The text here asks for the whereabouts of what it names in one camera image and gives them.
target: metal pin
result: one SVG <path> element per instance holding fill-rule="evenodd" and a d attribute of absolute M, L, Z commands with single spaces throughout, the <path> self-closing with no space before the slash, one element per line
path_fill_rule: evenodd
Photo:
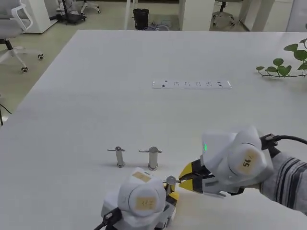
<path fill-rule="evenodd" d="M 149 153 L 149 170 L 154 171 L 158 168 L 158 153 L 161 153 L 161 150 L 159 150 L 157 147 L 151 147 L 149 150 L 139 150 L 139 152 Z"/>
<path fill-rule="evenodd" d="M 123 153 L 125 150 L 122 149 L 120 146 L 117 146 L 115 149 L 108 149 L 108 151 L 115 151 L 116 152 L 116 158 L 117 158 L 117 166 L 119 168 L 122 168 L 125 166 L 125 162 L 123 160 Z"/>
<path fill-rule="evenodd" d="M 175 184 L 180 184 L 182 181 L 176 180 L 176 178 L 173 176 L 169 176 L 167 177 L 166 181 L 162 182 L 169 185 L 175 185 Z"/>

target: white cabinet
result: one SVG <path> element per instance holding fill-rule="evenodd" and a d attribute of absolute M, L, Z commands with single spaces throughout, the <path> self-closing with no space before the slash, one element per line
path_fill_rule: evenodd
<path fill-rule="evenodd" d="M 179 25 L 182 31 L 209 31 L 214 0 L 179 0 Z"/>
<path fill-rule="evenodd" d="M 48 6 L 55 7 L 55 0 L 45 0 L 48 3 Z M 50 20 L 49 14 L 46 8 L 46 4 L 43 0 L 22 0 L 26 5 L 27 11 L 33 19 L 33 26 L 28 30 L 27 33 L 42 34 L 49 27 L 54 25 L 57 20 Z"/>

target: white table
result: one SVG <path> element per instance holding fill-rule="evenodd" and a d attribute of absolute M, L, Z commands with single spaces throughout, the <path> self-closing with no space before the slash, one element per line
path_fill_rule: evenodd
<path fill-rule="evenodd" d="M 206 129 L 254 124 L 264 133 L 307 138 L 306 80 L 266 80 L 254 72 L 275 57 L 291 63 L 282 47 L 307 35 L 220 35 L 78 31 L 1 128 L 0 228 L 91 230 L 106 193 L 134 167 L 146 168 L 148 155 L 139 149 L 163 150 L 154 174 L 178 176 L 200 156 Z M 151 88 L 164 79 L 225 79 L 233 89 Z M 122 169 L 107 152 L 117 145 L 126 150 Z M 280 149 L 307 161 L 304 145 L 285 141 Z M 171 230 L 307 225 L 303 214 L 256 190 L 225 199 L 179 191 Z"/>

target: striped sleeve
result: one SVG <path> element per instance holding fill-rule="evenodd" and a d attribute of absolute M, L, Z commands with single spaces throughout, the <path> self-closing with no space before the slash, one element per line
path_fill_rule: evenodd
<path fill-rule="evenodd" d="M 279 153 L 273 159 L 274 174 L 260 185 L 272 201 L 307 215 L 307 163 Z"/>

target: chair wheel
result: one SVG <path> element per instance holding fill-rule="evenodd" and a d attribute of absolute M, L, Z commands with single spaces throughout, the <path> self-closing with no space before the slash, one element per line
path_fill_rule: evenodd
<path fill-rule="evenodd" d="M 28 70 L 29 70 L 28 67 L 22 67 L 21 68 L 22 73 L 27 73 Z"/>

